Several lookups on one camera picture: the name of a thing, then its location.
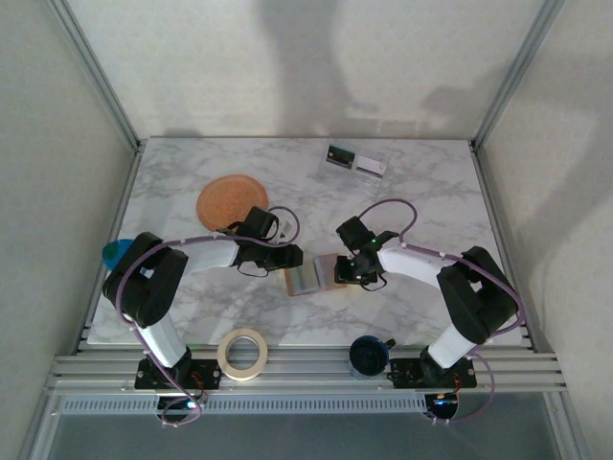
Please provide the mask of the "beige masking tape roll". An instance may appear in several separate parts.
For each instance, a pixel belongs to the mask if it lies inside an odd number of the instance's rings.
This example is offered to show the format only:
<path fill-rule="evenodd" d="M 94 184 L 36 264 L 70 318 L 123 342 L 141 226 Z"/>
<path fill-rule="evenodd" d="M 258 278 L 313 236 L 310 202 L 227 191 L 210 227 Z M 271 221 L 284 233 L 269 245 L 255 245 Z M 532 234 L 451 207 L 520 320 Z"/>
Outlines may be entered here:
<path fill-rule="evenodd" d="M 247 339 L 253 343 L 258 350 L 258 357 L 255 362 L 245 369 L 234 367 L 229 361 L 229 350 L 232 345 L 240 339 Z M 227 333 L 220 341 L 216 359 L 222 373 L 234 381 L 249 381 L 257 377 L 262 371 L 268 360 L 268 347 L 263 336 L 257 331 L 241 328 Z"/>

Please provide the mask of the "aluminium side rail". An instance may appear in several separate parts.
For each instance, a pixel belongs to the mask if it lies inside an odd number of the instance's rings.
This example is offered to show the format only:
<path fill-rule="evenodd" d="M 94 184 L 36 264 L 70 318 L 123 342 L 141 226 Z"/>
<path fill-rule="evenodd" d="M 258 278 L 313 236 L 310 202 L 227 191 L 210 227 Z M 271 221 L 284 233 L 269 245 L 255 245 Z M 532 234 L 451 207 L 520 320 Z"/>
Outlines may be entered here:
<path fill-rule="evenodd" d="M 128 164 L 125 181 L 123 183 L 123 187 L 119 195 L 119 200 L 115 207 L 108 236 L 106 237 L 107 242 L 115 240 L 121 231 L 122 224 L 125 218 L 125 212 L 128 206 L 128 202 L 130 200 L 130 196 L 134 187 L 134 183 L 136 181 L 138 170 L 140 168 L 140 164 L 142 162 L 142 157 L 145 152 L 147 143 L 148 139 L 141 140 L 138 143 L 138 147 L 134 151 L 132 159 Z M 96 314 L 96 310 L 98 308 L 98 304 L 100 302 L 100 297 L 102 295 L 102 285 L 105 280 L 106 273 L 107 269 L 105 267 L 105 264 L 103 260 L 100 260 L 93 286 L 88 296 L 84 316 L 80 324 L 80 329 L 74 341 L 72 350 L 69 352 L 71 356 L 79 352 L 81 342 L 87 339 L 89 330 L 91 329 L 93 319 Z"/>
<path fill-rule="evenodd" d="M 533 298 L 525 284 L 520 280 L 519 271 L 514 265 L 512 256 L 512 251 L 514 249 L 511 239 L 512 231 L 486 151 L 484 149 L 479 149 L 474 140 L 470 140 L 468 145 L 484 195 L 484 200 L 488 208 L 488 215 L 493 228 L 494 239 L 501 256 L 502 265 L 508 279 L 512 282 L 517 293 L 521 296 L 524 304 L 524 323 L 528 331 L 532 349 L 539 353 L 549 353 L 552 351 L 552 347 L 541 328 L 538 313 L 534 307 Z"/>

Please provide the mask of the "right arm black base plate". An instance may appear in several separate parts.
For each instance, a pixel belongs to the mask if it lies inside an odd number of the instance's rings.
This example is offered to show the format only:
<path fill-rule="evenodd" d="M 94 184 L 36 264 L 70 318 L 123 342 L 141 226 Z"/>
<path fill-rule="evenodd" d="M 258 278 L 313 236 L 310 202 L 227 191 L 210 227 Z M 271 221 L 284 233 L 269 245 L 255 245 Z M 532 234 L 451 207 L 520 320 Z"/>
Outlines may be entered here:
<path fill-rule="evenodd" d="M 447 369 L 420 358 L 394 358 L 387 379 L 395 389 L 475 388 L 477 379 L 472 362 L 466 358 Z"/>

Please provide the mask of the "blue plastic cup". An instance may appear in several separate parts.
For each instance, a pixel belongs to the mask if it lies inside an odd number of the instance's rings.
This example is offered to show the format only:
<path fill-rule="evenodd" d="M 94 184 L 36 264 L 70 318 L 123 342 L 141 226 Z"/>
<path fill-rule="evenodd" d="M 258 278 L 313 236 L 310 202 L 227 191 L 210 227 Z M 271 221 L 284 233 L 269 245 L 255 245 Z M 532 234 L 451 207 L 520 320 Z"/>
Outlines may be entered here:
<path fill-rule="evenodd" d="M 103 247 L 102 261 L 108 271 L 115 269 L 132 243 L 131 239 L 120 239 L 111 241 Z"/>

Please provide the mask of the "aluminium frame post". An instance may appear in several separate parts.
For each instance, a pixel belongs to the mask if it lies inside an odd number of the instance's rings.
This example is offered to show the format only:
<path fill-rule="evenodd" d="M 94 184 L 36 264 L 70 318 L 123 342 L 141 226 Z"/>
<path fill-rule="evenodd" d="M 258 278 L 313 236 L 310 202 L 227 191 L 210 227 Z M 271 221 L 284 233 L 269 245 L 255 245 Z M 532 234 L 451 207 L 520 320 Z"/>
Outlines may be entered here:
<path fill-rule="evenodd" d="M 504 74 L 501 84 L 489 104 L 482 123 L 471 140 L 472 151 L 478 155 L 494 131 L 511 97 L 526 75 L 545 37 L 553 26 L 566 0 L 543 0 L 517 53 Z"/>
<path fill-rule="evenodd" d="M 102 102 L 129 148 L 137 153 L 142 141 L 102 68 L 68 0 L 44 0 L 57 24 L 75 49 L 85 74 L 93 82 Z"/>

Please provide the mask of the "white credit card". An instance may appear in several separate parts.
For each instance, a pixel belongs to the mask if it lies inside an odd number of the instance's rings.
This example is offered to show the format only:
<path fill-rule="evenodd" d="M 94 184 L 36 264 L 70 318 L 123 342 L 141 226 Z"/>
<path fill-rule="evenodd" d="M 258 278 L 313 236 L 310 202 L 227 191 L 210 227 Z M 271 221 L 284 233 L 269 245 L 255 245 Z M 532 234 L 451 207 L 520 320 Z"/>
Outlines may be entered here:
<path fill-rule="evenodd" d="M 387 170 L 387 164 L 365 155 L 358 155 L 355 159 L 355 169 L 359 172 L 382 178 Z"/>

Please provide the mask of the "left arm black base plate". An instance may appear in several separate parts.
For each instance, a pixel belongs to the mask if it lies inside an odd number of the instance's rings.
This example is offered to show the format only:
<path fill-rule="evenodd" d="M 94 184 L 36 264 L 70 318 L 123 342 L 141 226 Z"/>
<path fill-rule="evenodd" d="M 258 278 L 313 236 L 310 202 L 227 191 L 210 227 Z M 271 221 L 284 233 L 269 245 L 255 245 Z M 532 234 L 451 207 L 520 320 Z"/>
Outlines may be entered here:
<path fill-rule="evenodd" d="M 192 359 L 189 363 L 177 364 L 166 371 L 179 385 L 190 391 L 217 390 L 222 377 L 215 359 Z M 137 390 L 174 389 L 149 358 L 139 362 L 134 387 Z"/>

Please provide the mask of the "orange round cork mat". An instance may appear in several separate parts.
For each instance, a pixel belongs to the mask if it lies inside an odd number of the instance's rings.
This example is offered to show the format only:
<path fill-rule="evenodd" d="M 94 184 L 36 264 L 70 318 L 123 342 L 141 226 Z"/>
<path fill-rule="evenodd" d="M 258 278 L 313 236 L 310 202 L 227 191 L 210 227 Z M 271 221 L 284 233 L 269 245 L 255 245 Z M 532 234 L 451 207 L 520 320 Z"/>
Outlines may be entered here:
<path fill-rule="evenodd" d="M 249 175 L 229 174 L 202 189 L 195 211 L 199 221 L 208 230 L 215 231 L 244 221 L 254 206 L 268 207 L 268 195 L 262 184 Z"/>

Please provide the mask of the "small wooden box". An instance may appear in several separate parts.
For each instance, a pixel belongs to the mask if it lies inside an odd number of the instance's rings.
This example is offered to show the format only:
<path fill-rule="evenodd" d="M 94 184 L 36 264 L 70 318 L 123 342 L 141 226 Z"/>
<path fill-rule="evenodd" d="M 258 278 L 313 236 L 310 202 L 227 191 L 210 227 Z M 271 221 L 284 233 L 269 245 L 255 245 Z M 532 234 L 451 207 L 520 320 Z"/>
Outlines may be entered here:
<path fill-rule="evenodd" d="M 315 294 L 344 288 L 335 282 L 334 268 L 337 254 L 326 254 L 304 260 L 300 266 L 286 268 L 284 278 L 290 297 Z"/>

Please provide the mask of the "aluminium frame leg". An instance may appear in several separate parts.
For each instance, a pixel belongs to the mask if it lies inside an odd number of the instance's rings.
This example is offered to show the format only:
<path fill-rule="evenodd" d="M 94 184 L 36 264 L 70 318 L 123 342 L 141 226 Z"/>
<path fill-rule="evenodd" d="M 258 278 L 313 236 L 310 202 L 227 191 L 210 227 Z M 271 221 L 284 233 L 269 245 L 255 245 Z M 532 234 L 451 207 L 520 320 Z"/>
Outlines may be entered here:
<path fill-rule="evenodd" d="M 34 410 L 17 460 L 47 460 L 51 452 L 62 413 L 64 397 L 43 393 Z"/>
<path fill-rule="evenodd" d="M 591 460 L 579 418 L 567 393 L 543 394 L 561 460 Z"/>

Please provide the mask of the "aluminium slotted cross rail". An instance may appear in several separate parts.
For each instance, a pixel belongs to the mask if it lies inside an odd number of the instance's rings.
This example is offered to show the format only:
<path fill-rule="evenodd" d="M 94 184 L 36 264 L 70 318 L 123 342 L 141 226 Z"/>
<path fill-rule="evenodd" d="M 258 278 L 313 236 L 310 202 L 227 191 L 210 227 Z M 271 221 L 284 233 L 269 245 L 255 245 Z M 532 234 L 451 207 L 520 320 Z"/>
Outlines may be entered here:
<path fill-rule="evenodd" d="M 492 385 L 499 392 L 564 392 L 568 389 L 554 354 L 526 349 L 494 347 L 482 350 L 484 361 L 473 360 L 477 386 L 473 393 L 485 393 Z M 135 393 L 138 350 L 86 350 L 75 356 L 58 356 L 51 365 L 44 387 L 68 392 Z M 358 380 L 350 375 L 348 360 L 341 349 L 283 349 L 269 353 L 263 371 L 254 379 L 234 381 L 223 378 L 221 394 L 274 393 L 389 393 L 392 383 L 382 375 Z"/>

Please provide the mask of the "dark blue mug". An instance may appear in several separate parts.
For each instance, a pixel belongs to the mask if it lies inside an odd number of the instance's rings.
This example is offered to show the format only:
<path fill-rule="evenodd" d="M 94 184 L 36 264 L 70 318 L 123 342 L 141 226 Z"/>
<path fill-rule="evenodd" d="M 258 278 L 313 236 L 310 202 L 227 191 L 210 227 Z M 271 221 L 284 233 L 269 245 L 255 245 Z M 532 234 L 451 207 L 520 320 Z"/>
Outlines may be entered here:
<path fill-rule="evenodd" d="M 349 349 L 349 370 L 359 380 L 368 380 L 382 374 L 387 367 L 389 351 L 396 345 L 393 338 L 387 341 L 371 336 L 358 337 Z"/>

